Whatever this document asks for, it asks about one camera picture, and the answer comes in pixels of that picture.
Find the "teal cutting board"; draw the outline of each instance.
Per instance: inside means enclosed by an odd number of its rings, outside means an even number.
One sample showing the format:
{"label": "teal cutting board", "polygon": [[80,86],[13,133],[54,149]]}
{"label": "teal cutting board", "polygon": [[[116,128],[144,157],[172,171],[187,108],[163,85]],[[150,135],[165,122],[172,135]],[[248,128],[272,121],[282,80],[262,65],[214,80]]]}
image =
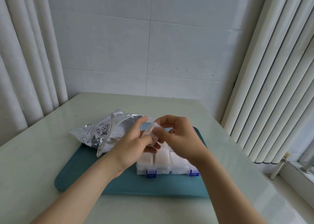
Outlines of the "teal cutting board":
{"label": "teal cutting board", "polygon": [[[148,125],[149,123],[143,124],[142,130],[145,130]],[[194,127],[194,130],[206,145],[198,129]],[[64,192],[97,160],[96,149],[82,144],[59,172],[54,186],[57,190]],[[102,194],[208,198],[201,176],[159,174],[156,178],[146,178],[144,175],[136,174],[135,164],[113,179]]]}

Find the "blue clip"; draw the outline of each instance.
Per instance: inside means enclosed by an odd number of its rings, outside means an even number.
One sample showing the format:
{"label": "blue clip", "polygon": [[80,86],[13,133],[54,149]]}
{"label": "blue clip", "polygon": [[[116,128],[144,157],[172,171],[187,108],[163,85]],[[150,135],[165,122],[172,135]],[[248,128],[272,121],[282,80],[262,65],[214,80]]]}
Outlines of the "blue clip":
{"label": "blue clip", "polygon": [[146,178],[156,178],[157,170],[146,170]]}
{"label": "blue clip", "polygon": [[190,170],[190,177],[196,177],[199,176],[198,170]]}

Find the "curtain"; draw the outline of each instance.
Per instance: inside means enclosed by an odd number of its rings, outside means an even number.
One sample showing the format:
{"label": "curtain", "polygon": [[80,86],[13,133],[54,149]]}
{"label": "curtain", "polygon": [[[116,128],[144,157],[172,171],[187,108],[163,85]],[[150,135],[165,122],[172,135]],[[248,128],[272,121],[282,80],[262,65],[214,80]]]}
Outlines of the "curtain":
{"label": "curtain", "polygon": [[0,0],[0,145],[68,101],[48,0]]}

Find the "clear plastic packet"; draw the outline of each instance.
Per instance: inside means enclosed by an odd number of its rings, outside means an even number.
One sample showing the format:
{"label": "clear plastic packet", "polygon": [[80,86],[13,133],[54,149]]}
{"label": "clear plastic packet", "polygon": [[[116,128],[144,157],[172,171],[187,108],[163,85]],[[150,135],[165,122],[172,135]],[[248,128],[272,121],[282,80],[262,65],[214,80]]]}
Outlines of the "clear plastic packet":
{"label": "clear plastic packet", "polygon": [[155,144],[155,143],[157,142],[157,140],[158,140],[158,137],[157,137],[154,133],[152,133],[152,131],[153,131],[154,128],[156,128],[156,127],[159,127],[159,128],[161,128],[161,129],[163,129],[163,127],[161,127],[161,126],[158,125],[157,123],[152,122],[152,123],[149,125],[149,127],[147,127],[147,129],[144,131],[144,133],[142,134],[142,136],[143,136],[143,135],[150,135],[150,136],[152,137],[153,142],[152,142],[152,144],[150,144],[150,146],[154,146],[154,144]]}
{"label": "clear plastic packet", "polygon": [[142,115],[124,113],[115,110],[96,123],[85,125],[70,131],[80,142],[97,148],[97,157],[108,152],[126,133],[126,131],[141,118]]}

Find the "table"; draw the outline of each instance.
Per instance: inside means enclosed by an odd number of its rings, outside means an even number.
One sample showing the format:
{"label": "table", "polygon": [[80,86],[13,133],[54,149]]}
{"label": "table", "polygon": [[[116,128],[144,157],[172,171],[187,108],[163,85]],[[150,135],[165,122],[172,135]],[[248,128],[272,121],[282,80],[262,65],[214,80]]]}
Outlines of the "table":
{"label": "table", "polygon": [[[80,145],[69,131],[117,108],[152,119],[188,117],[263,218],[269,223],[305,223],[197,100],[100,93],[80,93],[0,147],[0,223],[29,223],[49,206],[60,195],[54,178]],[[218,222],[205,198],[103,195],[86,223]]]}

